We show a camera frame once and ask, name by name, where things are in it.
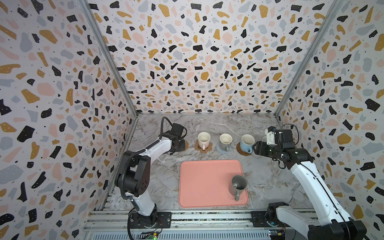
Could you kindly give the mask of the white mug pink handle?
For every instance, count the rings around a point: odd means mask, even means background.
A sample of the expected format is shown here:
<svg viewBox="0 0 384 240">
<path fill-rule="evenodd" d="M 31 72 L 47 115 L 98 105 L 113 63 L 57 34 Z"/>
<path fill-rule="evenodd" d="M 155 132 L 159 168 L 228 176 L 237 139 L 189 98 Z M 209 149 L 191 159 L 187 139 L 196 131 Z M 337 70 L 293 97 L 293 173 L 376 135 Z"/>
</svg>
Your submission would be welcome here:
<svg viewBox="0 0 384 240">
<path fill-rule="evenodd" d="M 198 134 L 198 144 L 203 151 L 205 151 L 208 148 L 210 141 L 211 141 L 211 135 L 209 133 L 201 132 Z"/>
</svg>

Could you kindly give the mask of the white mug blue handle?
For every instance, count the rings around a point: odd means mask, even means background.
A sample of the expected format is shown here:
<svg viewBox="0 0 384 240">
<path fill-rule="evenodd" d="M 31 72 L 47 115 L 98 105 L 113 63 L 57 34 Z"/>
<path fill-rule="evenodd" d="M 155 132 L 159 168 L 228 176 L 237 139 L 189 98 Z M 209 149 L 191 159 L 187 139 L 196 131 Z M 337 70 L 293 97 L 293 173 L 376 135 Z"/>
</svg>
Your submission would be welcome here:
<svg viewBox="0 0 384 240">
<path fill-rule="evenodd" d="M 255 144 L 255 142 L 255 138 L 252 135 L 243 135 L 240 142 L 241 151 L 247 154 L 251 154 L 253 152 L 253 145 Z"/>
</svg>

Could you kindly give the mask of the grey blue round coaster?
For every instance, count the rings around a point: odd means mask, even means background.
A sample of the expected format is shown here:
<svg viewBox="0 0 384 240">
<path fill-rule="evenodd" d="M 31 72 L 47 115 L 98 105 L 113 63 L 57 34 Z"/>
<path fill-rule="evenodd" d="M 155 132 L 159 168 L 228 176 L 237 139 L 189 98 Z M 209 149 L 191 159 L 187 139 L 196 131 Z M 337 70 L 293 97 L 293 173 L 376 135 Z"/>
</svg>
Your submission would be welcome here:
<svg viewBox="0 0 384 240">
<path fill-rule="evenodd" d="M 225 145 L 224 149 L 222 149 L 221 146 L 222 146 L 221 144 L 216 145 L 216 149 L 220 154 L 225 155 L 225 154 L 228 154 L 230 152 L 230 150 L 231 150 L 230 145 Z"/>
</svg>

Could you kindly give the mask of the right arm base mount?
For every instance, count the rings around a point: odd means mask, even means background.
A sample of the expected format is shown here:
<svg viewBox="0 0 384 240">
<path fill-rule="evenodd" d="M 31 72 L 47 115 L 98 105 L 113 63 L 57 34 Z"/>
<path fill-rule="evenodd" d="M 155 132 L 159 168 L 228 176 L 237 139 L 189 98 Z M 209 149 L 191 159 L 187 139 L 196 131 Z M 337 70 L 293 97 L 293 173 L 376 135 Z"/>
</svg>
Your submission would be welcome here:
<svg viewBox="0 0 384 240">
<path fill-rule="evenodd" d="M 254 228 L 259 227 L 272 227 L 282 228 L 285 226 L 283 222 L 278 219 L 277 208 L 289 207 L 289 204 L 285 202 L 269 203 L 266 210 L 263 211 L 251 211 L 251 222 Z"/>
</svg>

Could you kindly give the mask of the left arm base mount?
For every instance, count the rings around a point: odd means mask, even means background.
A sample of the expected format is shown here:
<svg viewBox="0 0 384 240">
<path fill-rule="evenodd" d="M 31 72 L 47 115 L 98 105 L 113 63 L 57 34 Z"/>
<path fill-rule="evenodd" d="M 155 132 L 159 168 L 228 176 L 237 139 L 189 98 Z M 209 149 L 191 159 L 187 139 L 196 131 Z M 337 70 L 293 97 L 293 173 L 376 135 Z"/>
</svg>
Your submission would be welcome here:
<svg viewBox="0 0 384 240">
<path fill-rule="evenodd" d="M 172 212 L 158 212 L 157 208 L 149 216 L 139 214 L 135 209 L 129 213 L 130 229 L 169 229 L 171 227 Z"/>
</svg>

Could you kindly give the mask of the white mug grey handle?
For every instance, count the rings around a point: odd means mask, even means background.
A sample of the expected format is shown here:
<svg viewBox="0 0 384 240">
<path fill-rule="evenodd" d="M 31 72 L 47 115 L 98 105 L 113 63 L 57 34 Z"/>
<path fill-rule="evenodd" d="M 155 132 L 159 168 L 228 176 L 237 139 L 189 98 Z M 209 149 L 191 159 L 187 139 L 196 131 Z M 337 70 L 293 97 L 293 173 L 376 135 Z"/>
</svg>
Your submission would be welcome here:
<svg viewBox="0 0 384 240">
<path fill-rule="evenodd" d="M 222 146 L 221 148 L 224 149 L 225 145 L 230 145 L 233 142 L 233 137 L 230 134 L 221 134 L 220 135 L 220 143 Z"/>
</svg>

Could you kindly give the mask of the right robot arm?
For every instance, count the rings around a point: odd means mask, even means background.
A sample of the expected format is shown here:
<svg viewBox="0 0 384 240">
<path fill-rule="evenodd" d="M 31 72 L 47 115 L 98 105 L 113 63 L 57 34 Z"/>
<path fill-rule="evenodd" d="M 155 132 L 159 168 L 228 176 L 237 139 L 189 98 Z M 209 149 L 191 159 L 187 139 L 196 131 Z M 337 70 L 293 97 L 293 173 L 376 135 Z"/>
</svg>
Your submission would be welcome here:
<svg viewBox="0 0 384 240">
<path fill-rule="evenodd" d="M 270 203 L 266 221 L 272 227 L 286 224 L 308 240 L 362 240 L 367 229 L 355 221 L 340 205 L 321 178 L 314 157 L 304 148 L 297 148 L 290 129 L 270 126 L 265 137 L 253 145 L 256 155 L 283 163 L 298 179 L 317 214 L 311 219 L 285 202 Z"/>
</svg>

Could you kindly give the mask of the grey metal mug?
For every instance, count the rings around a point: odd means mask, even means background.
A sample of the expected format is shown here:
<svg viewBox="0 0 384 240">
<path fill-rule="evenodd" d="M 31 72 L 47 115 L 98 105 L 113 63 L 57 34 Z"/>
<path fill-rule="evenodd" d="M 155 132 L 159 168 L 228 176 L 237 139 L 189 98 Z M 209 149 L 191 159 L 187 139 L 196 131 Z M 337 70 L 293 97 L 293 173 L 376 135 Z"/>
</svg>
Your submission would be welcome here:
<svg viewBox="0 0 384 240">
<path fill-rule="evenodd" d="M 230 182 L 229 192 L 232 196 L 234 196 L 235 201 L 238 202 L 240 200 L 240 195 L 246 188 L 247 180 L 241 175 L 236 175 Z"/>
</svg>

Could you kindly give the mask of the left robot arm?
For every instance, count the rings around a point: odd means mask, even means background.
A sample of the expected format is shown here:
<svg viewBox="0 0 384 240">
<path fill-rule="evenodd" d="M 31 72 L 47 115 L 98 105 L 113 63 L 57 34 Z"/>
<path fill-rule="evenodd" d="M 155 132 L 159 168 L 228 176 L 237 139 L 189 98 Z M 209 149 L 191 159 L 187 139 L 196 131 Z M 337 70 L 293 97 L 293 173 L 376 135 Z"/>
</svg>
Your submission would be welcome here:
<svg viewBox="0 0 384 240">
<path fill-rule="evenodd" d="M 160 135 L 153 143 L 136 152 L 123 153 L 115 177 L 115 186 L 119 188 L 124 200 L 133 203 L 140 216 L 150 217 L 157 211 L 156 204 L 147 192 L 151 163 L 163 154 L 172 155 L 184 151 L 187 133 L 187 129 L 177 123 L 171 124 L 171 129 L 165 132 L 164 124 L 161 123 Z"/>
</svg>

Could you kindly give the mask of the dark brown round coaster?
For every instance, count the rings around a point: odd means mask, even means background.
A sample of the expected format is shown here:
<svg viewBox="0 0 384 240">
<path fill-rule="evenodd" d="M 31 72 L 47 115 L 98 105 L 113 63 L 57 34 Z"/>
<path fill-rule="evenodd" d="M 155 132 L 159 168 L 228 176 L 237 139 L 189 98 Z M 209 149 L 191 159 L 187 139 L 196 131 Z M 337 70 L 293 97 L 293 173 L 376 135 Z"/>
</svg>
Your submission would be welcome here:
<svg viewBox="0 0 384 240">
<path fill-rule="evenodd" d="M 241 143 L 238 143 L 236 146 L 237 152 L 242 156 L 250 156 L 250 153 L 244 152 L 241 150 Z"/>
</svg>

